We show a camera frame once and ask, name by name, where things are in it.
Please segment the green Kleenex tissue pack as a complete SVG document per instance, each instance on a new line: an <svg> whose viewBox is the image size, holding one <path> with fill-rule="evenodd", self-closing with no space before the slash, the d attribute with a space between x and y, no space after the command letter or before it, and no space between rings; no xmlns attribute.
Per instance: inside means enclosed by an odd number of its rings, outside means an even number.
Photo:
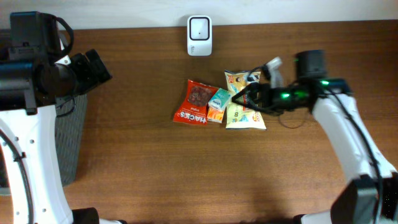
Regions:
<svg viewBox="0 0 398 224"><path fill-rule="evenodd" d="M229 91L219 88L211 97L208 106L217 110L224 110L228 105L232 95Z"/></svg>

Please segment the orange Kleenex tissue pack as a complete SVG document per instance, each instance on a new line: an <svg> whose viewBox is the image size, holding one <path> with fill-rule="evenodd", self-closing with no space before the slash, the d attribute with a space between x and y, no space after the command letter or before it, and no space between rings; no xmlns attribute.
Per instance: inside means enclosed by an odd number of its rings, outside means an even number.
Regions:
<svg viewBox="0 0 398 224"><path fill-rule="evenodd" d="M224 110L209 107L207 112L207 120L215 123L222 123Z"/></svg>

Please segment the yellow snack bag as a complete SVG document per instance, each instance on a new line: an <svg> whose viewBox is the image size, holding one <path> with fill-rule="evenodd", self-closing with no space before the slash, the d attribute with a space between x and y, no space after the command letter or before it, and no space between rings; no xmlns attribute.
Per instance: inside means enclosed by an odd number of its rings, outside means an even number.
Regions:
<svg viewBox="0 0 398 224"><path fill-rule="evenodd" d="M260 72L253 72L248 81L249 71L230 72L224 71L227 88L232 96L239 93L252 82L259 82ZM226 107L226 129L260 129L266 130L262 115L258 111L233 103Z"/></svg>

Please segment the red Hacks candy bag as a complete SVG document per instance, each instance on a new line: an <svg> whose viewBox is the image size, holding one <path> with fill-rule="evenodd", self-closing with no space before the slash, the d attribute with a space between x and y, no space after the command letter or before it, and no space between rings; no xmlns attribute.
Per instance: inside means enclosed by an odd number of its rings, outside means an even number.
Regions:
<svg viewBox="0 0 398 224"><path fill-rule="evenodd" d="M207 125L208 102L217 91L217 87L188 80L187 94L175 112L173 122Z"/></svg>

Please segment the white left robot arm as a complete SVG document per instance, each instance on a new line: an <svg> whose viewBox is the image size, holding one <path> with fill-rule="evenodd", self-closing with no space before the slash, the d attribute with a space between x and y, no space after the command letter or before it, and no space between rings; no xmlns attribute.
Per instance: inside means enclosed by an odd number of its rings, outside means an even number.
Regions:
<svg viewBox="0 0 398 224"><path fill-rule="evenodd" d="M111 79L97 51L70 55L59 27L38 11L10 15L11 46L1 61L1 150L14 223L101 223L93 208L71 209L55 144L57 106Z"/></svg>

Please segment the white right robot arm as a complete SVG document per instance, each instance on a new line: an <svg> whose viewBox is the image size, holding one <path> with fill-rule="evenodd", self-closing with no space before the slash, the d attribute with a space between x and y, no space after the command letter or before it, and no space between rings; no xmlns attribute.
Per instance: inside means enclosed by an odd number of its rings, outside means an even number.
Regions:
<svg viewBox="0 0 398 224"><path fill-rule="evenodd" d="M271 116L307 108L329 138L347 186L324 212L301 214L294 223L397 223L397 169L382 155L359 115L351 88L327 76L324 52L295 56L296 81L282 85L271 63L260 66L267 83L248 75L233 103Z"/></svg>

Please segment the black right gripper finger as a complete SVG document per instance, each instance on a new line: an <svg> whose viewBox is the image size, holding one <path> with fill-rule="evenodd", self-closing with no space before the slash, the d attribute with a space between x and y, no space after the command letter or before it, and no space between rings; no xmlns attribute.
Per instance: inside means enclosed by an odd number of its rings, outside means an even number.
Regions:
<svg viewBox="0 0 398 224"><path fill-rule="evenodd" d="M232 100L237 100L241 96L247 96L250 100L255 100L258 98L258 93L261 90L261 84L259 83L250 83L248 86L246 86L243 90L241 90L239 93L235 94L232 97Z"/></svg>
<svg viewBox="0 0 398 224"><path fill-rule="evenodd" d="M262 113L264 112L263 108L258 107L258 105L254 104L252 101L245 102L244 100L234 99L234 98L231 101L233 103L235 103L237 105L241 105L241 106L243 106L245 108L249 108L251 110L262 112Z"/></svg>

